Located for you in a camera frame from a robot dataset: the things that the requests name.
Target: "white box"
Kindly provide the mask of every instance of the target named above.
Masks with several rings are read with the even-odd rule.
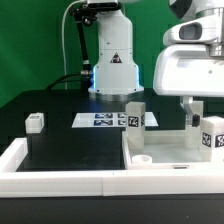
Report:
[[[26,133],[35,134],[40,133],[44,127],[44,114],[43,113],[33,113],[25,121]]]
[[[224,160],[224,119],[213,116],[201,119],[200,154],[205,162]]]

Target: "green backdrop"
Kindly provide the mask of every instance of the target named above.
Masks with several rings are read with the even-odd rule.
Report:
[[[63,75],[61,21],[70,0],[0,1],[0,106],[26,90],[44,89]],[[126,4],[134,26],[134,60],[140,81],[152,87],[156,58],[163,49],[164,32],[178,20],[168,0]],[[98,58],[97,24],[85,28],[91,63]],[[81,51],[73,18],[67,16],[65,40],[68,73],[80,71]],[[74,84],[70,88],[79,88]]]

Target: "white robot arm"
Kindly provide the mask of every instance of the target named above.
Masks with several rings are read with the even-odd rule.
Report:
[[[118,0],[87,0],[75,11],[84,25],[98,22],[99,61],[94,66],[93,85],[89,88],[92,98],[123,101],[144,90],[139,85],[139,69],[133,61],[132,23],[120,9]]]
[[[163,37],[167,48],[157,59],[153,88],[159,95],[180,96],[192,125],[194,96],[224,96],[224,1],[169,0],[169,6],[185,23]]]

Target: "robot cable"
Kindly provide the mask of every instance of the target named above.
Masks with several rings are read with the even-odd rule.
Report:
[[[62,19],[62,33],[61,33],[61,39],[62,39],[62,52],[63,52],[63,62],[64,62],[64,75],[67,75],[67,62],[66,62],[66,52],[65,52],[65,19],[66,19],[66,15],[69,11],[69,9],[78,3],[84,3],[86,2],[86,0],[79,0],[79,1],[75,1],[72,2],[67,9],[64,12],[63,15],[63,19]]]

